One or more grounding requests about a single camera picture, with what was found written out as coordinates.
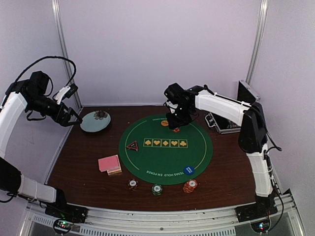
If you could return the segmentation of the triangular black red dealer button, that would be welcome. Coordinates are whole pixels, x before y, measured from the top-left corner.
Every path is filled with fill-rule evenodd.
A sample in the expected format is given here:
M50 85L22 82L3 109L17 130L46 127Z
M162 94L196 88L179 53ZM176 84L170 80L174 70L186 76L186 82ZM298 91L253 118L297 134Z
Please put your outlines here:
M137 141L134 141L131 144L127 145L126 148L129 149L129 150L134 150L134 151L138 151L139 150Z

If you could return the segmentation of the orange big blind button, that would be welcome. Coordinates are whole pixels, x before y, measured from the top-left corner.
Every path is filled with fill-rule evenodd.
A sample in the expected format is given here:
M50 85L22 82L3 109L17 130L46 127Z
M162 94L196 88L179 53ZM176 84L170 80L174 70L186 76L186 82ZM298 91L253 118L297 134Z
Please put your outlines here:
M161 122L161 125L164 126L164 127L167 127L169 125L168 121L167 120L163 120Z

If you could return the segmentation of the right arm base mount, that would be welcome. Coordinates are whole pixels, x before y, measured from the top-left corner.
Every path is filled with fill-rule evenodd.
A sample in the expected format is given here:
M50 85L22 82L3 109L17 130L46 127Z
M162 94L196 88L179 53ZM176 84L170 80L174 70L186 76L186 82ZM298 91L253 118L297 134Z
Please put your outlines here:
M268 215L275 214L278 212L276 206L266 208L263 205L257 203L238 206L235 208L238 222L252 221L259 218L266 218Z

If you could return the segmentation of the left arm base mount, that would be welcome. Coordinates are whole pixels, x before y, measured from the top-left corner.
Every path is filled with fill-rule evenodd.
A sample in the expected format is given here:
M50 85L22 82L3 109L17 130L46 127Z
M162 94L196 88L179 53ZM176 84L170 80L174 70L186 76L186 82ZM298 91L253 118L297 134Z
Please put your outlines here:
M66 205L65 209L47 205L45 214L71 223L85 223L88 209L81 206Z

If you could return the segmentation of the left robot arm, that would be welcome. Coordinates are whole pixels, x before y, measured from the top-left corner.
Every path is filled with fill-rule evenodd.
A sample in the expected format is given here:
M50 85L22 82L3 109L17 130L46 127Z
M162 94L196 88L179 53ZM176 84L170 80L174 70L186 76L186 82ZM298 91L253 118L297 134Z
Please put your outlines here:
M70 98L78 87L75 84L65 86L51 99L45 94L49 80L47 74L36 71L27 80L12 83L5 93L0 107L0 188L12 197L19 195L30 201L51 203L52 211L59 218L67 218L71 208L66 204L62 190L24 176L5 160L9 138L22 112L36 111L43 118L50 117L63 127L82 123L78 114L63 103L63 100Z

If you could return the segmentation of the blue small blind button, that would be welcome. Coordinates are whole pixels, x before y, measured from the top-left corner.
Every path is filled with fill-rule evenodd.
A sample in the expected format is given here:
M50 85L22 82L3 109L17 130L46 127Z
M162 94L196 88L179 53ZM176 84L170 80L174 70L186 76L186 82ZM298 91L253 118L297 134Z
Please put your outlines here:
M195 173L195 168L193 166L185 166L183 169L184 174L193 175Z

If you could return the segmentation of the orange chip stack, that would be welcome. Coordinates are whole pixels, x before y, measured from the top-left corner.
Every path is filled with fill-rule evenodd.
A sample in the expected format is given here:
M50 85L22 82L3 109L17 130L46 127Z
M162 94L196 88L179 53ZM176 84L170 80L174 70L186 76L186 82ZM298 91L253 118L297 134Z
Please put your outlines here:
M191 179L184 184L183 191L185 193L192 193L197 186L198 186L197 181L194 179Z

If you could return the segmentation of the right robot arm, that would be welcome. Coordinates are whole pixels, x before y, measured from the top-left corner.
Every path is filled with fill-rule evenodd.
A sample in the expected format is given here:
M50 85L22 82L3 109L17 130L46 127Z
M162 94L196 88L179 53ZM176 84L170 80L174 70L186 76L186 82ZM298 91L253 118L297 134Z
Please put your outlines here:
M166 119L170 129L180 128L192 122L197 110L207 111L226 118L241 128L238 144L249 158L255 181L255 193L268 197L273 191L271 168L268 166L268 131L260 103L249 104L237 101L216 92L207 86L183 89L173 83L164 91L169 112Z

